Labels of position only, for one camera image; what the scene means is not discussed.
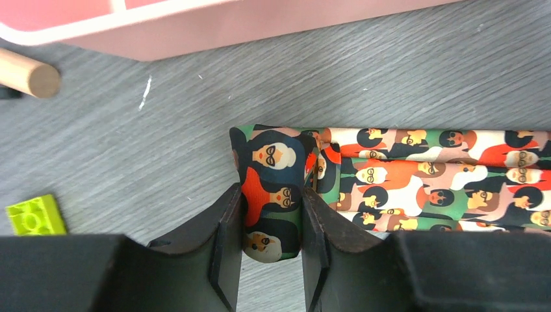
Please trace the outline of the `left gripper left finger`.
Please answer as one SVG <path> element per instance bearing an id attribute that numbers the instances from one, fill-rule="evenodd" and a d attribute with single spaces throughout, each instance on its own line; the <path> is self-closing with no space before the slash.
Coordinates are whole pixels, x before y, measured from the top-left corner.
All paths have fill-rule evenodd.
<path id="1" fill-rule="evenodd" d="M 125 235 L 1 238 L 2 311 L 234 311 L 243 201 L 210 207 L 143 246 Z"/>

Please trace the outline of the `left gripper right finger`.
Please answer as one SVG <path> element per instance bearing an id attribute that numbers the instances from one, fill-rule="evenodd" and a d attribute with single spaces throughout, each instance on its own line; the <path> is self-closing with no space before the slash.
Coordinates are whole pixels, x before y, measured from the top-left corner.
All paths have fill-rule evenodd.
<path id="1" fill-rule="evenodd" d="M 308 311 L 549 311 L 550 236 L 401 231 L 381 239 L 303 191 Z"/>

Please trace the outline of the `floral patterned necktie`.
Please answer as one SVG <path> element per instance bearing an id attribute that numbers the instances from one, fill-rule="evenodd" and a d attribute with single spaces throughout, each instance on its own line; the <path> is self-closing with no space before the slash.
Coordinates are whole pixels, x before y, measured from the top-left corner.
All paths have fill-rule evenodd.
<path id="1" fill-rule="evenodd" d="M 229 132 L 244 252 L 296 257 L 302 192 L 366 231 L 550 232 L 548 131 L 291 128 Z"/>

